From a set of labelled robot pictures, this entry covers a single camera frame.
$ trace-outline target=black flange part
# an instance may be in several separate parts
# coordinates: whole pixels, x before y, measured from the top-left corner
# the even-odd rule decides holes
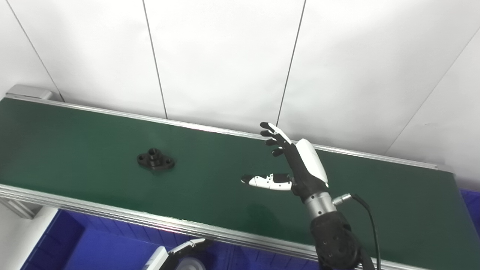
[[[137,156],[138,164],[151,170],[168,170],[175,166],[175,161],[162,154],[157,148],[150,148],[146,153]]]

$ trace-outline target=cable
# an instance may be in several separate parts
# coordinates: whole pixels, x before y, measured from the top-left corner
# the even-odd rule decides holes
[[[368,215],[370,217],[370,222],[372,222],[372,229],[373,229],[373,238],[375,241],[375,252],[377,253],[377,270],[382,270],[381,268],[381,260],[380,260],[380,248],[378,247],[378,234],[377,234],[377,228],[375,227],[375,222],[373,221],[373,216],[372,216],[372,211],[370,210],[370,206],[365,202],[360,196],[357,194],[351,194],[352,199],[356,200],[358,203],[360,203],[368,212]]]

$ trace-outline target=blue container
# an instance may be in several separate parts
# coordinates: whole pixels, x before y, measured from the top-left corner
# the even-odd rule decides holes
[[[480,235],[480,193],[461,190]],[[22,270],[141,270],[157,247],[195,237],[59,210]],[[318,263],[215,242],[193,255],[207,270],[318,270]]]

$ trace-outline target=green conveyor belt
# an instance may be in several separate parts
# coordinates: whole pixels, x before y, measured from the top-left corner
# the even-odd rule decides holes
[[[165,172],[136,157],[156,147]],[[384,259],[434,270],[480,270],[480,245],[450,172],[318,151],[332,196],[371,206]],[[290,192],[242,184],[243,174],[289,172],[257,139],[4,98],[0,184],[312,244],[309,219]],[[370,222],[339,207],[374,256]]]

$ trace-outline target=robotic arm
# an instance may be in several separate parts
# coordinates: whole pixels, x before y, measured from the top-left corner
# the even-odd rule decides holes
[[[311,219],[310,232],[321,269],[353,269],[362,264],[364,270],[375,270],[372,259],[352,233],[348,221],[336,209],[336,205],[352,196],[347,194],[332,200],[327,175],[311,143],[301,139],[294,144],[273,124],[262,122],[260,126],[266,129],[260,134],[271,137],[265,144],[278,145],[272,155],[285,155],[293,177],[288,174],[244,175],[242,182],[273,190],[291,190],[300,197]]]
[[[159,246],[142,270],[175,270],[179,265],[180,259],[191,253],[203,251],[212,243],[212,240],[198,238],[187,241],[170,251],[167,251],[164,246]]]

